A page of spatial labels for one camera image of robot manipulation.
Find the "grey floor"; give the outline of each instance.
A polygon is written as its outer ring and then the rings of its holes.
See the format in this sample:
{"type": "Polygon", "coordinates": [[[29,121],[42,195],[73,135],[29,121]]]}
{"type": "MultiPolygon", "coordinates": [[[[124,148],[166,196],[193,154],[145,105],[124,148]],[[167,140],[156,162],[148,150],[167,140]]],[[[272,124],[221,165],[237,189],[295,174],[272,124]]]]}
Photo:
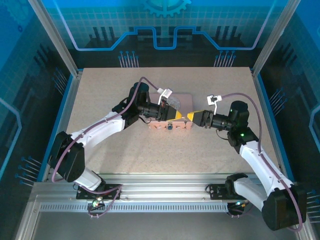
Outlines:
{"type": "Polygon", "coordinates": [[[226,213],[42,212],[33,240],[294,240],[287,230],[271,231],[257,209],[231,219],[226,213]]]}

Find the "white cable clip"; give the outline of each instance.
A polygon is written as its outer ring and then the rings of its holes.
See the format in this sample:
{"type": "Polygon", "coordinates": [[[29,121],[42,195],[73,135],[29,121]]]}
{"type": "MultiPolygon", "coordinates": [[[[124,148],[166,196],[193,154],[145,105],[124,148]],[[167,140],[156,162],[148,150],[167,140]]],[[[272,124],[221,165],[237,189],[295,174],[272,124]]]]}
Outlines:
{"type": "Polygon", "coordinates": [[[218,108],[217,102],[222,101],[221,95],[215,96],[215,95],[212,94],[212,95],[207,96],[206,99],[208,101],[208,105],[209,106],[214,105],[214,113],[213,114],[216,115],[217,108],[218,108]]]}
{"type": "Polygon", "coordinates": [[[158,105],[160,105],[162,97],[168,99],[170,97],[170,95],[173,93],[170,88],[167,88],[167,89],[163,90],[160,87],[157,90],[157,92],[160,93],[160,97],[159,97],[159,100],[158,100],[158,105]]]}

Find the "beige tabletop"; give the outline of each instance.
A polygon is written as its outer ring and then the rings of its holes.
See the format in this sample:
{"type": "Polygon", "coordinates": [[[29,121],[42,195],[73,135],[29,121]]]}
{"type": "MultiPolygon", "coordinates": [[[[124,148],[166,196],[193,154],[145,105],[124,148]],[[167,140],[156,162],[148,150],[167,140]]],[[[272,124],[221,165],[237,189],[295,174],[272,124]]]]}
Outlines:
{"type": "MultiPolygon", "coordinates": [[[[107,115],[129,94],[140,77],[160,88],[191,94],[193,110],[213,110],[207,95],[240,92],[250,95],[262,116],[262,146],[277,159],[248,67],[85,68],[72,109],[68,133],[83,129],[107,115]]],[[[150,87],[150,93],[156,91],[150,87]]],[[[254,107],[242,97],[218,103],[217,113],[228,115],[230,104],[249,106],[249,127],[259,134],[254,107]]],[[[251,167],[215,130],[192,126],[186,130],[149,129],[142,121],[101,142],[86,166],[97,173],[252,173],[251,167]]]]}

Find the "pink box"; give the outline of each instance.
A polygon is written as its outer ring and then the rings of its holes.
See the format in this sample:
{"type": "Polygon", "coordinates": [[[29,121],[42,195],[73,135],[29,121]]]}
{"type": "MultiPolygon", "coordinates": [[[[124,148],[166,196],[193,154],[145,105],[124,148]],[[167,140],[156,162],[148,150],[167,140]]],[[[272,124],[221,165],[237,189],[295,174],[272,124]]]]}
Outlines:
{"type": "MultiPolygon", "coordinates": [[[[158,103],[158,93],[150,94],[150,100],[152,103],[158,103]]],[[[164,130],[179,130],[179,129],[190,129],[192,122],[187,118],[187,114],[193,111],[193,102],[191,94],[172,94],[167,103],[174,107],[182,114],[182,118],[173,121],[157,121],[151,118],[149,123],[150,129],[164,129],[164,130]]]]}

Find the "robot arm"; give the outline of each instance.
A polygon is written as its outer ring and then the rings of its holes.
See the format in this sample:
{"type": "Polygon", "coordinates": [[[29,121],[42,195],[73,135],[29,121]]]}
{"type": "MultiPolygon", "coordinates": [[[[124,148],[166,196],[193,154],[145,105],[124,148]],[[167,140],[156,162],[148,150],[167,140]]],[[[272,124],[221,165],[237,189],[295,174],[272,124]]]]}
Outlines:
{"type": "Polygon", "coordinates": [[[225,186],[230,195],[240,195],[255,205],[261,211],[270,229],[286,228],[298,224],[299,221],[293,201],[284,184],[280,182],[283,181],[293,193],[302,221],[306,221],[307,194],[305,190],[286,178],[263,148],[259,152],[259,139],[248,127],[249,111],[245,102],[234,101],[228,116],[216,114],[215,109],[215,111],[191,112],[188,118],[200,127],[228,131],[229,144],[246,160],[262,183],[262,186],[254,184],[244,173],[228,176],[225,186]]]}
{"type": "Polygon", "coordinates": [[[135,95],[137,85],[138,83],[135,83],[130,89],[129,96],[98,122],[71,134],[62,131],[55,137],[48,159],[48,164],[52,168],[57,166],[63,152],[77,139],[57,170],[67,182],[75,182],[90,191],[103,191],[105,187],[103,179],[85,165],[85,161],[90,158],[96,145],[131,126],[139,119],[139,116],[155,118],[158,121],[174,120],[181,117],[181,113],[169,106],[164,99],[159,99],[160,104],[150,102],[149,86],[145,83],[140,84],[135,95]]]}

